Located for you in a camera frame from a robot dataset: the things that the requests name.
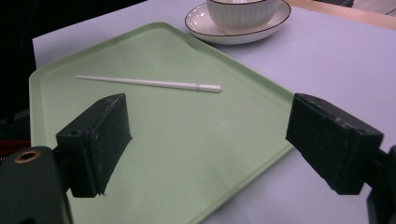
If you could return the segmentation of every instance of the bowl rim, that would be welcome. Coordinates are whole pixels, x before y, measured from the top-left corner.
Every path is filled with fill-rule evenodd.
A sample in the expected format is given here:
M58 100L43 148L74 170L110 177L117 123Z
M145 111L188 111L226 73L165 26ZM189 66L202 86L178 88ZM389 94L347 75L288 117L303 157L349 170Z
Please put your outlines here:
M242 6L242 5L258 4L260 2L267 2L267 1L270 1L270 0L257 0L257 1L254 1L254 2L246 2L246 3L224 3L224 2L220 2L219 0L207 0L207 1L213 2L213 3L216 3L216 4L227 5L227 6L228 5Z

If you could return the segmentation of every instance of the light green plastic tray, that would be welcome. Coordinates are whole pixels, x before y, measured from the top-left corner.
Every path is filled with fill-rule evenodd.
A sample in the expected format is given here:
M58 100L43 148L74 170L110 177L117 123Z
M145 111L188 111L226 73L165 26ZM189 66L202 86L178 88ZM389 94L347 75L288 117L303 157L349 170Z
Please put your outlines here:
M219 84L221 93L76 79L75 75ZM69 195L75 222L198 223L290 149L292 94L166 23L152 23L60 60L30 79L32 141L95 101L124 92L132 142L106 196Z

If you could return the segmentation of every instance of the white table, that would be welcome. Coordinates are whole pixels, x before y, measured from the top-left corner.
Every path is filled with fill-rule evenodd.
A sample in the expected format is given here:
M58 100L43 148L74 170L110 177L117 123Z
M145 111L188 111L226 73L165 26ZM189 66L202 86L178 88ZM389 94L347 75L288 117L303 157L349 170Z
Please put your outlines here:
M37 67L142 25L164 21L190 34L186 14L204 0L148 0L34 40ZM240 46L214 46L293 92L316 95L396 144L396 32L297 7L274 35ZM205 223L368 223L365 186L339 196L294 149Z

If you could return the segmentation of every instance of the white chopstick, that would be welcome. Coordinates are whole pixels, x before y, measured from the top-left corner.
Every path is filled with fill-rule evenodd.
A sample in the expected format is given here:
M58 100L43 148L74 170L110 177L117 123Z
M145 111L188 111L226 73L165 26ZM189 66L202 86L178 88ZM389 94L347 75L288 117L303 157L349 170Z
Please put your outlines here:
M220 85L210 85L210 84L142 80L142 79L130 79L130 78L120 78L120 77L76 76L76 78L108 81L108 82L130 83L130 84L145 85L145 86L167 87L167 88L175 88L175 89L191 90L191 91L221 92Z

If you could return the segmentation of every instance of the white saucer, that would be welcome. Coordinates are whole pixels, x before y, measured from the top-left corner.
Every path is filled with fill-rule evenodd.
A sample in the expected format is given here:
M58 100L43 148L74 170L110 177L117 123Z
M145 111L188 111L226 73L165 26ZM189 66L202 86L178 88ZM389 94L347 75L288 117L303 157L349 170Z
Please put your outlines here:
M279 0L275 16L263 26L249 31L225 31L210 19L206 3L204 3L190 11L185 22L192 33L204 41L237 45L263 39L278 31L289 18L290 13L289 4Z

